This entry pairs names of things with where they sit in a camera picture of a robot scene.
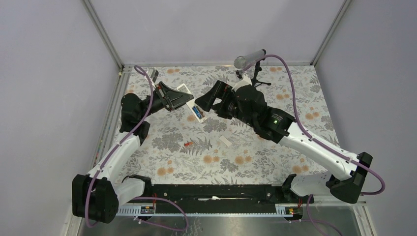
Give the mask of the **white remote control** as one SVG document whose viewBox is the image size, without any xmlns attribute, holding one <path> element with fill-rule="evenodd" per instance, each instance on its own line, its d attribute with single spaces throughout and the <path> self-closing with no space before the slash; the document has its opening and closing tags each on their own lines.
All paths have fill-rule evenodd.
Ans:
<svg viewBox="0 0 417 236">
<path fill-rule="evenodd" d="M 177 88 L 176 88 L 176 90 L 177 91 L 180 91 L 180 92 L 184 92 L 184 93 L 188 93 L 188 94 L 191 94 L 192 95 L 192 92 L 189 90 L 189 88 L 186 86 L 186 84 L 181 84 L 180 86 L 178 86 Z M 187 103 L 186 103 L 186 105 L 189 107 L 189 109 L 190 109 L 190 111 L 192 112 L 192 114 L 193 114 L 193 116 L 197 119 L 197 121 L 199 122 L 199 123 L 202 123 L 202 122 L 204 122 L 208 117 L 206 116 L 206 114 L 205 114 L 205 112 L 195 103 L 195 98 L 193 98 L 193 99 L 191 99 L 190 101 L 188 101 Z M 192 110 L 192 107 L 193 106 L 196 106 L 197 108 L 198 108 L 198 110 L 199 110 L 199 112 L 201 113 L 201 115 L 202 115 L 202 118 L 201 119 L 199 119 L 196 115 L 195 115 L 195 113 L 194 113 L 194 111 Z"/>
</svg>

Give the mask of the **white battery cover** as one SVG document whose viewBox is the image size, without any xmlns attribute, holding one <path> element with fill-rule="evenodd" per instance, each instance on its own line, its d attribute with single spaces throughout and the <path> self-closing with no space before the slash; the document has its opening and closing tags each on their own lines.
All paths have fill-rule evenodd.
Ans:
<svg viewBox="0 0 417 236">
<path fill-rule="evenodd" d="M 221 136 L 220 138 L 219 138 L 219 140 L 221 141 L 221 142 L 223 142 L 227 147 L 229 147 L 232 143 L 226 138 L 226 137 L 224 137 L 224 136 Z"/>
</svg>

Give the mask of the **blue battery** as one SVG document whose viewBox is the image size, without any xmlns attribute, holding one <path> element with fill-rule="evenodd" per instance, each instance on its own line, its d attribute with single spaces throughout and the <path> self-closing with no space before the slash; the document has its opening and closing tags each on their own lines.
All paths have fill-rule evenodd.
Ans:
<svg viewBox="0 0 417 236">
<path fill-rule="evenodd" d="M 199 112 L 199 110 L 198 110 L 198 108 L 197 108 L 196 106 L 193 106 L 193 107 L 192 107 L 192 110 L 194 111 L 195 115 L 196 115 L 199 119 L 201 119 L 201 118 L 202 118 L 202 115 L 201 115 L 201 113 Z"/>
</svg>

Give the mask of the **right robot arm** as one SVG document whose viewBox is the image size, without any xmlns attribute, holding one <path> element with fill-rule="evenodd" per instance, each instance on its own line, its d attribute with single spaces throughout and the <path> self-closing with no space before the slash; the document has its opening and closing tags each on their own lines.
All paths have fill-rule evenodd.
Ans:
<svg viewBox="0 0 417 236">
<path fill-rule="evenodd" d="M 284 200 L 293 203 L 309 195 L 332 195 L 357 203 L 373 157 L 343 151 L 307 130 L 287 112 L 267 105 L 263 93 L 252 85 L 237 83 L 234 88 L 217 81 L 213 88 L 195 100 L 204 111 L 214 110 L 226 119 L 238 119 L 265 140 L 292 148 L 326 169 L 325 173 L 289 175 L 282 184 Z"/>
</svg>

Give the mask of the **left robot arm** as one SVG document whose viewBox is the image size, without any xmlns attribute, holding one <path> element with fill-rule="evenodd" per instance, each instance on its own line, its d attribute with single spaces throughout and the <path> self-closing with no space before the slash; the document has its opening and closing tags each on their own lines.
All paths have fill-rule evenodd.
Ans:
<svg viewBox="0 0 417 236">
<path fill-rule="evenodd" d="M 162 109 L 172 112 L 193 98 L 187 87 L 173 89 L 163 82 L 154 85 L 145 99 L 134 93 L 124 95 L 118 141 L 87 174 L 76 175 L 72 181 L 72 214 L 110 223 L 125 203 L 134 198 L 150 200 L 153 190 L 149 177 L 132 175 L 117 184 L 118 174 L 148 136 L 150 124 L 145 118 Z"/>
</svg>

